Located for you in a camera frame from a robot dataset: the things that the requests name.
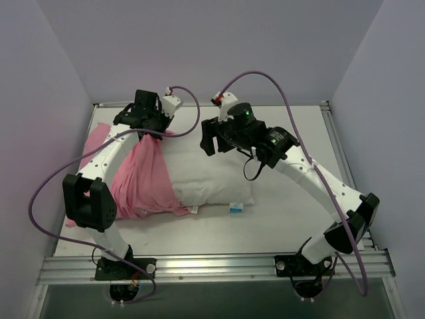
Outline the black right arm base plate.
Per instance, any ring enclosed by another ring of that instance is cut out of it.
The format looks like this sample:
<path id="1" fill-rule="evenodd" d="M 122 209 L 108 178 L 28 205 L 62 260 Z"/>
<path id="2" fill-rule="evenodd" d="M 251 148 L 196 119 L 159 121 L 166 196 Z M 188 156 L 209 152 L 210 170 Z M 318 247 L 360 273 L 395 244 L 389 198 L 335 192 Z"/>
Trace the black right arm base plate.
<path id="1" fill-rule="evenodd" d="M 277 277 L 317 277 L 330 274 L 333 261 L 326 257 L 312 264 L 301 254 L 275 255 L 274 265 Z"/>

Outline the pink pillowcase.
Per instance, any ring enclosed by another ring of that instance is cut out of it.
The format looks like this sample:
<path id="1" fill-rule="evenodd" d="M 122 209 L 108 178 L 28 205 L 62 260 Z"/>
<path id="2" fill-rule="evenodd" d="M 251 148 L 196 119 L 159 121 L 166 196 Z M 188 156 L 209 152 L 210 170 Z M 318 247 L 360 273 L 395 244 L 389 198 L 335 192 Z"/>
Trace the pink pillowcase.
<path id="1" fill-rule="evenodd" d="M 117 206 L 117 219 L 142 219 L 164 212 L 176 216 L 190 213 L 190 207 L 180 204 L 175 196 L 160 140 L 145 135 L 131 149 L 124 147 L 123 142 L 114 141 L 98 154 L 105 154 L 113 146 L 128 151 L 126 156 L 115 159 L 122 159 L 122 163 L 110 169 L 108 160 L 96 163 L 91 155 L 81 161 L 80 173 L 89 180 L 99 177 L 107 184 Z"/>

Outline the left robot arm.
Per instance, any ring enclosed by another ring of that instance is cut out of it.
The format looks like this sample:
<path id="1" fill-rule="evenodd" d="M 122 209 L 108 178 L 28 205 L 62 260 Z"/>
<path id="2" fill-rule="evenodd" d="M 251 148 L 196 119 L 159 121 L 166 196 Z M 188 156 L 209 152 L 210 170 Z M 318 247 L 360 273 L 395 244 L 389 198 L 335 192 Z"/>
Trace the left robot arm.
<path id="1" fill-rule="evenodd" d="M 115 116 L 105 140 L 89 153 L 88 163 L 62 181 L 67 218 L 87 230 L 102 256 L 111 260 L 110 271 L 118 278 L 129 277 L 134 262 L 126 257 L 129 245 L 115 224 L 118 207 L 110 190 L 112 182 L 142 141 L 171 137 L 167 129 L 182 104 L 171 91 L 159 96 L 137 90 L 134 101 Z"/>

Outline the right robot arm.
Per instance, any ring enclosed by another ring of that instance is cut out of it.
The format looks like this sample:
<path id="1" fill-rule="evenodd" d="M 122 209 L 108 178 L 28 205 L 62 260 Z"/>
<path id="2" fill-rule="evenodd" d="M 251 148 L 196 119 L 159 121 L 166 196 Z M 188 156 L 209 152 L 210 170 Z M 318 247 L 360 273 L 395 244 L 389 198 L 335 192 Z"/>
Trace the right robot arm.
<path id="1" fill-rule="evenodd" d="M 311 195 L 328 212 L 333 223 L 319 236 L 308 239 L 295 257 L 302 274 L 312 273 L 333 253 L 350 254 L 369 230 L 379 198 L 350 188 L 314 159 L 304 154 L 298 139 L 282 127 L 257 120 L 247 102 L 222 107 L 215 118 L 201 123 L 200 147 L 208 156 L 230 150 L 284 174 Z"/>

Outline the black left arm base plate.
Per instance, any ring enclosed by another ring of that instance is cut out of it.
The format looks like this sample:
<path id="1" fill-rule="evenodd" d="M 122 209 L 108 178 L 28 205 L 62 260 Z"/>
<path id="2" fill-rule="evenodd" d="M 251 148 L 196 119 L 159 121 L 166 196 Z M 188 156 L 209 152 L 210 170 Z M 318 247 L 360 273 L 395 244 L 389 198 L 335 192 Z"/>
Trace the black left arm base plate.
<path id="1" fill-rule="evenodd" d="M 156 259 L 136 257 L 131 263 L 143 269 L 153 278 L 155 277 Z M 136 272 L 137 269 L 121 261 L 111 261 L 101 257 L 97 262 L 94 279 L 97 281 L 130 280 Z"/>

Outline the white pillow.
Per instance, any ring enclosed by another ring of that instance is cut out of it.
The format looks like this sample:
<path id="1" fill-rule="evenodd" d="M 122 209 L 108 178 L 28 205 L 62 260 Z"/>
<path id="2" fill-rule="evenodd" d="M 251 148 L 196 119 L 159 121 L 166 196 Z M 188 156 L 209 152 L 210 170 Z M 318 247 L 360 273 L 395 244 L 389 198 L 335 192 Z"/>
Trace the white pillow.
<path id="1" fill-rule="evenodd" d="M 184 206 L 254 203 L 250 182 L 242 172 L 241 156 L 202 150 L 163 148 L 163 157 L 176 198 Z"/>

